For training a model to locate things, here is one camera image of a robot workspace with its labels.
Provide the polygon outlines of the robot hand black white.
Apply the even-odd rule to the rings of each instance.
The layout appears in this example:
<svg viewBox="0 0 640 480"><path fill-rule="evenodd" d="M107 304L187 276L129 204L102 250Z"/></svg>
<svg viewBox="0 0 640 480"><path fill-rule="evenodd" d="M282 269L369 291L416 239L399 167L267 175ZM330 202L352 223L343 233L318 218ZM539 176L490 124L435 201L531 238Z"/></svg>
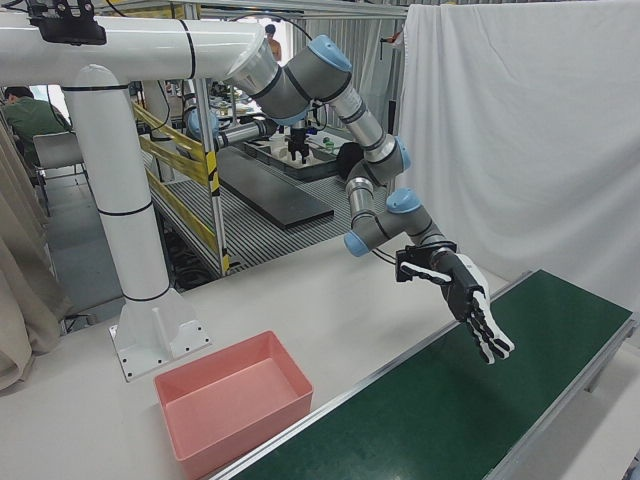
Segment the robot hand black white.
<svg viewBox="0 0 640 480"><path fill-rule="evenodd" d="M396 252L395 275L398 282L417 277L439 286L449 310L473 335L486 363L506 359L514 351L514 343L491 313L488 282L468 256L447 247L407 247Z"/></svg>

